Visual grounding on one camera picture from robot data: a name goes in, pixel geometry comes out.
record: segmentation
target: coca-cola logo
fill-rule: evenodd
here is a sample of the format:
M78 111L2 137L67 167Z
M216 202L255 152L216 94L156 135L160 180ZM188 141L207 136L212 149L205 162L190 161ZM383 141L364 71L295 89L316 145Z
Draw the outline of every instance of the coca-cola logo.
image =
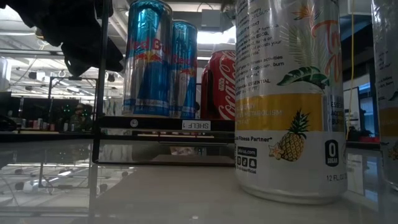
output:
M235 63L232 63L232 68L224 65L225 57L235 61L235 52L223 52L221 56L219 69L224 77L225 87L225 105L220 105L218 111L223 119L233 120L235 119Z

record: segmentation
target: red bull logo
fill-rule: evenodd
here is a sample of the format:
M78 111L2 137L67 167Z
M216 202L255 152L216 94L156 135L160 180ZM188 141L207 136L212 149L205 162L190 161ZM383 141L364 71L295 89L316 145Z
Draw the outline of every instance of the red bull logo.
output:
M172 63L196 66L196 59L194 59L192 63L192 60L190 58L181 58L178 55L173 55Z
M163 58L159 54L157 54L156 52L151 52L151 51L137 54L134 56L134 59L135 60L145 60L148 62L161 62L161 63L163 62Z
M163 54L170 52L170 47L164 45L159 39L146 39L144 41L129 41L129 50L161 50Z
M180 75L187 75L189 77L194 77L196 72L193 68L185 68L185 69L181 69L179 72Z

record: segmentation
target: white can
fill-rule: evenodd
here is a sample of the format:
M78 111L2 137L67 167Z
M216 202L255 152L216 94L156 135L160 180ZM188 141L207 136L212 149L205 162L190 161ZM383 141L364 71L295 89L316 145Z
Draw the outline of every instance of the white can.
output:
M236 1L236 175L250 194L347 189L338 1Z
M383 169L386 181L398 190L398 5L373 0L373 41Z
M37 119L37 129L42 129L43 126L43 118Z

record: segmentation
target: can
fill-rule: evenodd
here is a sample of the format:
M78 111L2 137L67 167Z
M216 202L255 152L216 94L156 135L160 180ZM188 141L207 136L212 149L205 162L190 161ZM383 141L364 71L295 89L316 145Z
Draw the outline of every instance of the can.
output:
M170 117L195 119L198 29L174 20L170 71Z
M235 120L235 51L212 53L202 75L201 119Z
M22 119L21 128L26 128L26 119Z
M69 129L69 124L68 123L64 123L63 124L63 131L68 131Z
M210 119L210 114L208 112L208 71L210 69L209 64L207 64L201 75L201 85L200 85L200 119Z
M37 129L42 129L43 126L43 118L37 119Z
M37 120L33 120L33 129L38 129Z
M131 4L123 115L169 117L172 9L163 1Z
M319 204L347 190L338 1L236 1L236 176Z
M373 42L380 142L384 178L398 190L398 68L396 51L397 4L392 0L373 0Z

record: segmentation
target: can rim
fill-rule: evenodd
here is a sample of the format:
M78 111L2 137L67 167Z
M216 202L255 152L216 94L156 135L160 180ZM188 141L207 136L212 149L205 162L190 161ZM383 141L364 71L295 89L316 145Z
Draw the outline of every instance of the can rim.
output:
M173 19L173 22L186 22L187 24L192 25L192 26L198 31L198 28L196 27L195 24L192 24L191 22L188 22L188 21L186 21L186 20L183 20L183 19Z
M236 50L217 50L217 51L215 51L215 52L213 52L213 53L211 53L211 54L213 55L214 53L223 52L223 51L233 51L233 52L236 52Z
M169 5L169 4L167 4L167 2L165 2L165 1L163 1L163 0L135 0L135 1L133 1L131 4L130 4L130 8L131 8L131 6L134 4L134 3L136 3L136 2L139 2L139 1L152 1L152 2L161 2L162 4L164 4L168 9L170 9L170 12L173 14L173 9L172 9L172 7Z

